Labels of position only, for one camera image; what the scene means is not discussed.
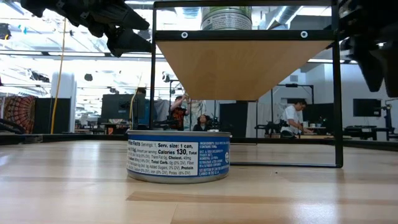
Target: yellow cable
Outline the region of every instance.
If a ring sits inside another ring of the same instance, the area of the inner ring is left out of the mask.
[[[67,18],[64,18],[64,22],[63,22],[63,38],[62,38],[61,65],[60,65],[60,73],[58,74],[57,91],[56,91],[56,93],[55,93],[54,108],[53,108],[53,110],[52,110],[51,134],[54,133],[55,111],[57,110],[58,92],[59,92],[59,90],[60,90],[60,83],[61,83],[63,53],[64,53],[64,51],[65,51],[65,31],[66,31],[66,30],[67,30]]]
[[[132,102],[134,102],[134,99],[136,98],[137,91],[138,91],[138,88],[139,88],[139,84],[141,83],[141,78],[142,78],[142,73],[141,73],[141,76],[139,77],[139,81],[138,81],[138,85],[137,85],[137,88],[136,88],[136,92],[135,92],[134,96],[132,96],[131,101],[130,101],[130,120],[131,120],[130,130],[132,130],[132,124],[134,122],[132,120]]]

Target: tin can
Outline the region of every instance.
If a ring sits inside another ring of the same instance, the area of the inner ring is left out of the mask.
[[[251,30],[251,7],[202,7],[202,30]]]
[[[128,131],[127,173],[137,180],[193,184],[229,172],[230,133]]]

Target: white shirt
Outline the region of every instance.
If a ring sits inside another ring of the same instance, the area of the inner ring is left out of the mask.
[[[297,111],[294,108],[294,105],[290,105],[290,106],[286,107],[284,113],[282,114],[282,119],[284,121],[286,121],[288,125],[289,125],[289,119],[294,120],[294,122],[296,122],[296,123],[303,123],[302,112]],[[291,125],[289,125],[289,127],[282,127],[282,129],[280,129],[280,131],[281,132],[282,131],[290,131],[291,133],[294,133],[294,134],[299,133],[299,129],[295,128]]]

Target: wooden floor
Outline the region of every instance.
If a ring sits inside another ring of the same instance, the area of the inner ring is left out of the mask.
[[[236,167],[216,182],[127,176],[126,142],[0,146],[0,223],[398,223],[398,153],[345,148],[343,169]],[[232,146],[232,161],[333,163],[334,148]]]

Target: blue label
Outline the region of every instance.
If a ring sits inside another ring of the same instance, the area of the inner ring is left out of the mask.
[[[129,135],[127,169],[169,177],[225,174],[229,171],[229,138]]]

